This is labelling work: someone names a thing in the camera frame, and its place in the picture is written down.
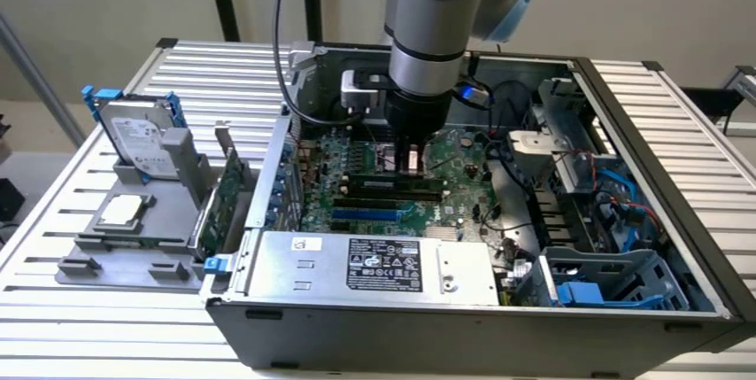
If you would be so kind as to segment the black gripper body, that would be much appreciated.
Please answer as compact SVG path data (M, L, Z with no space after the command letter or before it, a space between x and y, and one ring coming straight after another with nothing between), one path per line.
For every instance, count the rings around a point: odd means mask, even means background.
M429 136L445 124L450 108L450 93L420 96L404 90L386 94L385 120L396 137L398 150L412 145L422 147Z

